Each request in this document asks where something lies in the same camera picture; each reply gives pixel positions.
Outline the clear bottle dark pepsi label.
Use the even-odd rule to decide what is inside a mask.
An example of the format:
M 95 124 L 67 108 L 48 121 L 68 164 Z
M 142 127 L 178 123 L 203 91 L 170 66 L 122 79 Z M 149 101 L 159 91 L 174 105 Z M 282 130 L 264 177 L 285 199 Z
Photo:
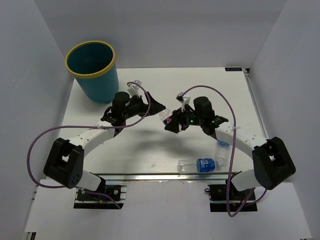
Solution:
M 172 120 L 172 115 L 173 112 L 170 109 L 166 108 L 159 113 L 159 118 L 161 122 L 163 122 L 163 124 L 167 126 L 168 123 Z

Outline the clear bottle blue label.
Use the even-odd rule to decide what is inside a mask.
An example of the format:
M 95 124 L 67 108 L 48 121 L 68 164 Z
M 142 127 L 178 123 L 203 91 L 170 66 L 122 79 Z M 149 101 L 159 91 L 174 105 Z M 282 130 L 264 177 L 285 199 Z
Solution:
M 219 162 L 212 158 L 179 160 L 177 163 L 177 170 L 180 174 L 210 173 L 220 168 Z
M 230 161 L 231 145 L 222 140 L 217 140 L 215 147 L 214 159 L 218 162 L 219 167 L 226 167 Z

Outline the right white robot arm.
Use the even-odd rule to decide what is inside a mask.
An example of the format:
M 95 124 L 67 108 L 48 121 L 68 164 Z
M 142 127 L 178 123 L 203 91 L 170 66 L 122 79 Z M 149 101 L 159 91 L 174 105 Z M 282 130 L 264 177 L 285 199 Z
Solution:
M 296 173 L 285 143 L 279 137 L 267 139 L 235 129 L 227 118 L 215 114 L 205 96 L 195 98 L 193 107 L 189 105 L 189 97 L 177 96 L 177 100 L 182 105 L 165 121 L 165 130 L 179 133 L 189 126 L 199 126 L 206 135 L 236 147 L 252 159 L 253 169 L 234 174 L 225 187 L 229 198 L 236 200 L 244 190 L 257 187 L 272 190 Z

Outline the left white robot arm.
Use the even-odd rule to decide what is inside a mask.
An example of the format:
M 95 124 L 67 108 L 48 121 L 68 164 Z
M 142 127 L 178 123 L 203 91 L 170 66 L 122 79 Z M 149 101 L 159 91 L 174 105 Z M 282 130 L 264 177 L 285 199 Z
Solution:
M 62 186 L 88 190 L 90 196 L 99 200 L 105 196 L 106 181 L 96 174 L 85 171 L 84 159 L 104 142 L 116 137 L 132 117 L 153 116 L 165 110 L 165 105 L 145 93 L 148 104 L 138 95 L 130 96 L 120 91 L 115 94 L 112 105 L 106 109 L 98 124 L 70 139 L 58 138 L 53 142 L 43 173 Z

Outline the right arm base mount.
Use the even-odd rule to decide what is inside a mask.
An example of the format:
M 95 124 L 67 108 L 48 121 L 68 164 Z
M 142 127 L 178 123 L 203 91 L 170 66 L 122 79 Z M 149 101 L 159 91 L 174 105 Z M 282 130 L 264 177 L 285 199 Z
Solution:
M 230 189 L 229 192 L 229 208 L 233 213 L 244 202 L 246 197 L 250 194 L 250 189 L 244 191 L 234 191 Z M 226 184 L 210 184 L 204 189 L 204 192 L 209 196 L 209 206 L 211 213 L 226 213 L 227 212 L 227 186 Z M 257 204 L 255 193 L 252 193 L 241 212 L 257 212 Z

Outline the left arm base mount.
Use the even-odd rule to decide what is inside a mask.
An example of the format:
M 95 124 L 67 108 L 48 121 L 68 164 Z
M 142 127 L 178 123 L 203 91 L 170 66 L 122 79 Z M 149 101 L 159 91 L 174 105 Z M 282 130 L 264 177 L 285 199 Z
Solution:
M 127 185 L 122 182 L 107 181 L 99 194 L 78 189 L 75 194 L 74 209 L 84 210 L 120 210 L 126 199 Z

